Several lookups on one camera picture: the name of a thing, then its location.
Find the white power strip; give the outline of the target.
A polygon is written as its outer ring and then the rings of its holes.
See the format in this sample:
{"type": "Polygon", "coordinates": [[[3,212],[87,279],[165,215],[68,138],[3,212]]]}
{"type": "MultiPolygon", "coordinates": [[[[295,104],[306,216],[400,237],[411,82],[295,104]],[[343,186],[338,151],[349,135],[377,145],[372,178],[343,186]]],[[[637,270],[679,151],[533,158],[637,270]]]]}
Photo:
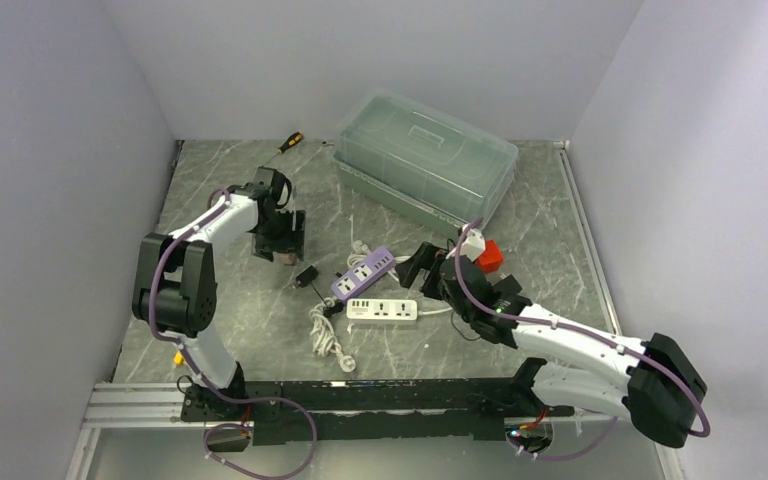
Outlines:
{"type": "Polygon", "coordinates": [[[361,299],[348,301],[346,315],[354,323],[402,324],[415,322],[418,306],[413,300],[361,299]]]}

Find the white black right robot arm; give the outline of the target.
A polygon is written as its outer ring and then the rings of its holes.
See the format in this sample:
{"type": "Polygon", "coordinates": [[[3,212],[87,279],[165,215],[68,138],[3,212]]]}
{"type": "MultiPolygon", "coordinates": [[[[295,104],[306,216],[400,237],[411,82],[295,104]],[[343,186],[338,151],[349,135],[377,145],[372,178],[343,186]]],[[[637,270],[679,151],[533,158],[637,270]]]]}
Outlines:
{"type": "Polygon", "coordinates": [[[531,353],[511,380],[520,413],[552,407],[602,413],[670,448],[709,435],[701,412],[707,386],[671,337],[642,340],[572,321],[523,296],[514,277],[491,281],[470,260],[429,243],[395,270],[403,287],[425,271],[421,293],[446,302],[479,339],[531,353]]]}

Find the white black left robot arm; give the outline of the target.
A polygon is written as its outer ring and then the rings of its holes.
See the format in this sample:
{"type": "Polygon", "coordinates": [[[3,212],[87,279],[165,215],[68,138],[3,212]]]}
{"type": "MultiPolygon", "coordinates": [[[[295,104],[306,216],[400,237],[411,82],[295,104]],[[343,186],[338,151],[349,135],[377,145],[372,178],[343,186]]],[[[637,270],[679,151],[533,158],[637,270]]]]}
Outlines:
{"type": "Polygon", "coordinates": [[[304,257],[305,213],[280,171],[261,166],[244,185],[215,191],[204,213],[168,234],[140,243],[132,313],[152,335],[172,343],[193,381],[211,389],[208,407],[224,420],[247,406],[242,367],[213,324],[218,305],[215,257],[239,237],[252,238],[253,256],[293,266],[304,257]]]}

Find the pink usb charger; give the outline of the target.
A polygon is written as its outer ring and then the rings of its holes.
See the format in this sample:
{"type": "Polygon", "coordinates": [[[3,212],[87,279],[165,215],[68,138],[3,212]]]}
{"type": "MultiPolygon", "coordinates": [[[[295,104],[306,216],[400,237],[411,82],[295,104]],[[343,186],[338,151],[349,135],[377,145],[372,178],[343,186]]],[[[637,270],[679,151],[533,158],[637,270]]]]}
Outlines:
{"type": "Polygon", "coordinates": [[[297,264],[297,256],[292,253],[276,254],[275,259],[286,266],[295,266],[297,264]]]}

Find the red cube socket adapter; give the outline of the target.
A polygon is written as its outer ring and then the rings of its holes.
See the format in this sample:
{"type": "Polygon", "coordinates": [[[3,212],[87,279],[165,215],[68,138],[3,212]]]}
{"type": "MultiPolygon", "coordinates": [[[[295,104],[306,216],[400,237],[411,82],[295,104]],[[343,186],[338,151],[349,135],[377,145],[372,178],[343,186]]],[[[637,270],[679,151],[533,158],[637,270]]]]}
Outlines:
{"type": "Polygon", "coordinates": [[[474,260],[474,264],[485,274],[498,271],[503,263],[504,255],[494,240],[486,240],[484,251],[474,260]]]}

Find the purple power strip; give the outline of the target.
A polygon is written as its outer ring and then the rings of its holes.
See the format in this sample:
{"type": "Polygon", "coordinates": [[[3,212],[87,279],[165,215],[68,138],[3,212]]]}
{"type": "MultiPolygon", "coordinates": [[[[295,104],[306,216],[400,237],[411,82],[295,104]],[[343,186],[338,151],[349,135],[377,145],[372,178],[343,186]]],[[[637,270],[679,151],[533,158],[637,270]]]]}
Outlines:
{"type": "Polygon", "coordinates": [[[368,253],[362,253],[360,260],[334,281],[331,290],[339,301],[348,303],[395,266],[394,255],[386,247],[378,247],[368,253]]]}

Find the black power adapter plug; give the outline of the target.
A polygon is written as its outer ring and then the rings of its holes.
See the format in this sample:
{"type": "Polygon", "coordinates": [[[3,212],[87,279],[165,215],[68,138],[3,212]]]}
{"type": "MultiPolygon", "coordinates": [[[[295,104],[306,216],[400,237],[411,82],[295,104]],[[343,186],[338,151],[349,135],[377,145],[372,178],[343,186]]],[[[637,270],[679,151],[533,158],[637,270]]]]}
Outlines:
{"type": "Polygon", "coordinates": [[[319,276],[319,271],[313,265],[307,266],[294,278],[296,288],[305,288],[313,283],[319,276]]]}

